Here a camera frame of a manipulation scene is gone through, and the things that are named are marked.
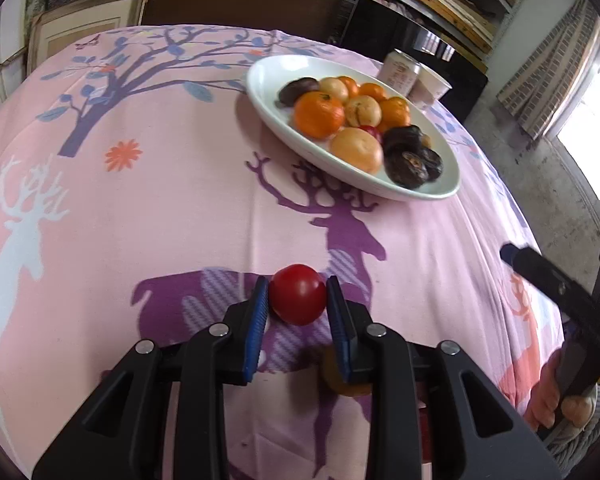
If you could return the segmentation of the person's right hand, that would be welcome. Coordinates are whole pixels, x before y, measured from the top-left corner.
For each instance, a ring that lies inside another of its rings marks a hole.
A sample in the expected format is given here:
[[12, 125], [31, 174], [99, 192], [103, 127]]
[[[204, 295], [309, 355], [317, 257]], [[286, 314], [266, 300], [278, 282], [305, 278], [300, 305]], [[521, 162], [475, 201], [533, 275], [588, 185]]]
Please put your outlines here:
[[540, 379], [531, 389], [524, 420], [533, 431], [541, 427], [552, 428], [556, 424], [557, 413], [562, 413], [574, 432], [585, 430], [587, 426], [600, 421], [599, 386], [586, 396], [560, 398], [556, 372], [561, 360], [562, 350], [558, 349], [543, 365]]

